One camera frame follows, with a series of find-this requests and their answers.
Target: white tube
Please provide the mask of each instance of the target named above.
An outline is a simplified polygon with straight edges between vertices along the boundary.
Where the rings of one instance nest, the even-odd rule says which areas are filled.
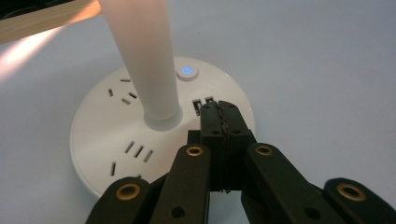
[[[174,118],[181,116],[181,109],[167,1],[99,2],[144,108],[145,120],[149,120],[148,126],[152,128],[157,120],[179,122],[180,118]]]

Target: round button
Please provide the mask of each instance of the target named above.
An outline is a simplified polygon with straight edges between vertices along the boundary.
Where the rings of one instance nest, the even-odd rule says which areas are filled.
[[[195,66],[182,66],[177,69],[177,77],[182,81],[193,81],[198,78],[199,70]]]

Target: white lamp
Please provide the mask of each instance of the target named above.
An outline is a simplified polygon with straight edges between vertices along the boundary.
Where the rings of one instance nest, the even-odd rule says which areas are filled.
[[[86,96],[70,147],[76,171],[96,196],[125,176],[148,182],[166,174],[188,130],[200,129],[199,107],[236,104],[254,132],[250,102],[217,67],[172,53],[166,0],[100,0],[126,68]]]

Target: white disc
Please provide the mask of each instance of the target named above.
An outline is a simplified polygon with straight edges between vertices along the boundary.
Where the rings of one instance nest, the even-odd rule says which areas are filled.
[[[79,178],[97,197],[120,178],[141,176],[150,183],[169,172],[188,130],[200,129],[195,107],[206,101],[237,105],[254,132],[250,102],[227,74],[191,58],[176,57],[175,68],[183,118],[172,130],[147,126],[125,67],[98,83],[79,106],[70,133],[71,157]]]

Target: gray table surface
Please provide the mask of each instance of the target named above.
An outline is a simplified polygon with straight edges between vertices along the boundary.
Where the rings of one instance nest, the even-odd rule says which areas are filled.
[[[313,184],[343,176],[396,207],[396,2],[169,1],[174,53],[246,91],[259,141]],[[123,66],[103,16],[57,29],[28,59],[0,46],[0,223],[83,223],[96,199],[69,134],[79,104]],[[237,192],[209,223],[247,223]]]

